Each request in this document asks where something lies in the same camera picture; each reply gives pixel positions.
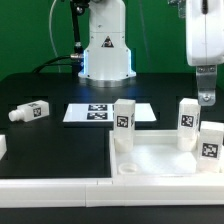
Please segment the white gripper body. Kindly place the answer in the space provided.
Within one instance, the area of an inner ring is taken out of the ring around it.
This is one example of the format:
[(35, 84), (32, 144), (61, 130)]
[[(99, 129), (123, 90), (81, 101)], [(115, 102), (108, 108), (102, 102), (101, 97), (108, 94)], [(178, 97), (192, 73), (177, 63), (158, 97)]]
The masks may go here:
[(186, 0), (186, 55), (190, 66), (224, 63), (224, 0)]

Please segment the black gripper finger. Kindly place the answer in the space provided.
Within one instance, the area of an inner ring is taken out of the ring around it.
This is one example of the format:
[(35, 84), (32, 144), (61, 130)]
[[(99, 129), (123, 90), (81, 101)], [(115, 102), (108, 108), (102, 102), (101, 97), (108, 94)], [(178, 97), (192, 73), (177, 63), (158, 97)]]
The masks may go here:
[(216, 102), (217, 66), (207, 65), (196, 68), (198, 102), (201, 106), (213, 106)]

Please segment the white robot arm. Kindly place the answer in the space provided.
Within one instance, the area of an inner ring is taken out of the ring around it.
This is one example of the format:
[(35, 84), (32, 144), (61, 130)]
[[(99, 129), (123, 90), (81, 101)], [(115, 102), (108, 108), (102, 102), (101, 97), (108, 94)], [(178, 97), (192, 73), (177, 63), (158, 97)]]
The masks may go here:
[[(224, 64), (224, 0), (168, 0), (186, 19), (187, 63), (196, 69), (198, 102), (216, 102), (217, 66)], [(79, 78), (99, 87), (120, 86), (136, 76), (125, 43), (123, 0), (70, 0), (73, 58)]]

